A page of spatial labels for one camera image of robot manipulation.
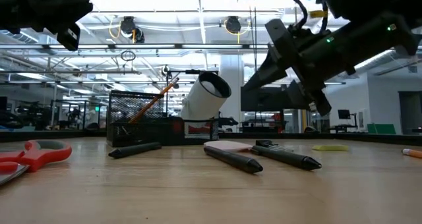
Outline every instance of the ceiling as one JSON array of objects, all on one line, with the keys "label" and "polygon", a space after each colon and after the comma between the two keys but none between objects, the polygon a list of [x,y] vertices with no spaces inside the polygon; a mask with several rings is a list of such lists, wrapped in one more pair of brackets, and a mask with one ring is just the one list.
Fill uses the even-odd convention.
[{"label": "ceiling", "polygon": [[[319,10],[315,0],[301,0],[308,11]],[[94,10],[79,20],[82,32],[81,45],[132,44],[132,40],[119,34],[119,23],[124,16],[133,16],[135,24],[145,35],[145,44],[262,44],[256,55],[257,65],[266,57],[265,44],[270,41],[265,24],[274,18],[280,18],[285,24],[292,24],[302,18],[301,10],[292,0],[91,0]],[[232,35],[224,27],[229,16],[237,16],[242,25],[240,36]],[[321,19],[308,19],[305,27],[318,31]],[[347,21],[330,16],[328,29],[336,30]],[[25,29],[21,35],[14,36],[0,32],[3,44],[56,44],[49,32],[37,33]],[[37,49],[1,49],[4,60],[12,59],[14,64],[0,64],[3,70],[40,71],[56,70],[58,72],[75,69],[96,71],[75,77],[71,74],[49,74],[48,78],[72,81],[157,81],[164,79],[161,70],[167,66],[174,70],[201,69],[218,70],[221,56],[240,54],[245,64],[245,80],[255,71],[255,56],[250,49],[133,49],[136,59],[125,62],[121,58],[123,49],[89,49],[77,52],[64,49],[41,51]],[[292,70],[288,78],[296,76]],[[195,75],[180,75],[181,79],[195,81]],[[28,80],[16,76],[15,80]],[[86,86],[94,92],[105,92],[101,85]],[[182,84],[181,92],[188,92],[191,84]],[[154,92],[159,90],[153,84],[126,84],[121,90]]]}]

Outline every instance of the scissors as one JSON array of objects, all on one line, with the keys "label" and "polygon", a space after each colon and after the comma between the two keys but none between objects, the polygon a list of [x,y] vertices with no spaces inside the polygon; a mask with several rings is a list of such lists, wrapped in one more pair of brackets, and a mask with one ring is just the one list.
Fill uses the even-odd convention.
[{"label": "scissors", "polygon": [[1,152],[0,185],[25,171],[36,172],[45,164],[63,161],[71,154],[71,146],[57,140],[30,140],[24,151]]}]

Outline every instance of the table surface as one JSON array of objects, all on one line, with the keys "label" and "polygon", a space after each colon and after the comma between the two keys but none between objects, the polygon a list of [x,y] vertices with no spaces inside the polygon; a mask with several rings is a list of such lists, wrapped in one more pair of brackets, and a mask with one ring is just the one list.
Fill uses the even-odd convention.
[{"label": "table surface", "polygon": [[[206,156],[201,146],[114,160],[104,138],[65,141],[73,147],[68,160],[0,187],[0,223],[420,223],[422,159],[402,155],[409,146],[274,140],[322,169],[250,155],[264,167],[250,175]],[[350,151],[311,149],[325,144]]]}]

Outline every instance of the black marker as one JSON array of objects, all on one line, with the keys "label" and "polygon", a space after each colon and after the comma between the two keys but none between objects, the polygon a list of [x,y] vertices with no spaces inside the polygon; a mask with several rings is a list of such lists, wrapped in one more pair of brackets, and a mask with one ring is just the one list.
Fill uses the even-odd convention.
[{"label": "black marker", "polygon": [[322,165],[315,161],[313,158],[305,155],[299,155],[291,152],[285,152],[281,150],[274,150],[271,148],[265,148],[262,146],[253,146],[251,152],[255,155],[261,155],[276,161],[292,165],[305,170],[320,169]]},{"label": "black marker", "polygon": [[124,148],[117,148],[111,151],[108,156],[112,158],[124,158],[130,155],[136,155],[142,152],[152,151],[161,149],[161,144],[159,142],[151,142],[148,144],[141,144],[135,146],[128,146]]},{"label": "black marker", "polygon": [[264,169],[257,161],[255,161],[255,159],[245,157],[244,155],[238,155],[233,152],[223,151],[218,148],[213,148],[211,146],[205,146],[204,152],[206,155],[212,156],[216,159],[219,159],[220,161],[226,162],[227,164],[250,174],[262,171]]}]

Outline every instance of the orange pencil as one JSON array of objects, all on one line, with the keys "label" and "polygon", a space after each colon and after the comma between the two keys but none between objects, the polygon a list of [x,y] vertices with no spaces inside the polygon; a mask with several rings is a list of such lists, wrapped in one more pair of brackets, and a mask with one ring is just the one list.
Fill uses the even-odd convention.
[{"label": "orange pencil", "polygon": [[[166,92],[168,92],[177,82],[179,81],[179,78],[176,78],[173,82],[171,82],[166,88],[160,92],[160,95],[164,95]],[[159,97],[155,97],[148,105],[143,107],[130,121],[129,123],[136,123],[139,121],[139,119],[145,114],[145,111],[147,111],[149,108],[151,108],[152,105],[154,105],[158,101]]]},{"label": "orange pencil", "polygon": [[421,151],[412,150],[412,149],[403,149],[402,153],[404,155],[409,155],[411,157],[422,158],[422,152]]}]

